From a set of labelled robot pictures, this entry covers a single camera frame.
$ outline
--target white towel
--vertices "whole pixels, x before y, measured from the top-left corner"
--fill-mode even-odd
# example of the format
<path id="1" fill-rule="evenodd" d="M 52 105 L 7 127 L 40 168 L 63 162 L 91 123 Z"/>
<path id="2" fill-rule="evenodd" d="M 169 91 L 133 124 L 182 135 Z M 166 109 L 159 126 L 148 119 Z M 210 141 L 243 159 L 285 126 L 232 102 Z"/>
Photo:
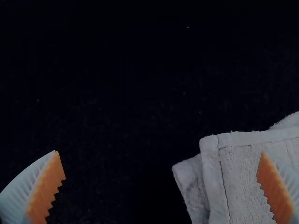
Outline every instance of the white towel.
<path id="1" fill-rule="evenodd" d="M 256 169 L 261 151 L 267 150 L 299 171 L 299 128 L 292 124 L 299 124 L 298 113 L 269 131 L 205 137 L 202 154 L 173 166 L 192 223 L 275 223 Z"/>

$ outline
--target black fabric surface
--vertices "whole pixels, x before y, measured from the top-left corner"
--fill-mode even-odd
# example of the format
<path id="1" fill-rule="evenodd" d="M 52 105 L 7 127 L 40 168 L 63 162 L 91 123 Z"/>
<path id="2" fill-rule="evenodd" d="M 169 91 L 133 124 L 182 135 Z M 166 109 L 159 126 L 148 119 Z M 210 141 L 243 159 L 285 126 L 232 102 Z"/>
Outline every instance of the black fabric surface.
<path id="1" fill-rule="evenodd" d="M 171 167 L 299 110 L 295 13 L 119 18 L 1 2 L 0 189 L 58 150 L 48 223 L 191 223 Z"/>

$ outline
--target folded towel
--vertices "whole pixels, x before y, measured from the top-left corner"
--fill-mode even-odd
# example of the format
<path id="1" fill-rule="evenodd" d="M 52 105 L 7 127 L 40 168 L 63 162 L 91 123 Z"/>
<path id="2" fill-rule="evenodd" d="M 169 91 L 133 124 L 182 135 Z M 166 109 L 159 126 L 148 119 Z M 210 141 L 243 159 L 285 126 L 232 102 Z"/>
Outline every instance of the folded towel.
<path id="1" fill-rule="evenodd" d="M 280 129 L 298 121 L 295 113 L 269 131 L 201 139 L 202 154 L 173 166 L 192 223 L 275 223 L 256 183 L 256 169 L 262 150 L 273 151 L 297 169 L 299 128 Z"/>

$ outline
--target black background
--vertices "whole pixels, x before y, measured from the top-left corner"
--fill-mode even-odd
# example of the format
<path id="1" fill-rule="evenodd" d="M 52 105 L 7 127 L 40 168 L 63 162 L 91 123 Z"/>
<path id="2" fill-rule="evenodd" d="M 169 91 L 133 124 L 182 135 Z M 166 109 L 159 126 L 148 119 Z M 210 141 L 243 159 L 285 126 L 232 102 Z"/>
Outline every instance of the black background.
<path id="1" fill-rule="evenodd" d="M 0 189 L 58 150 L 48 223 L 191 223 L 172 165 L 299 110 L 296 12 L 0 5 Z"/>

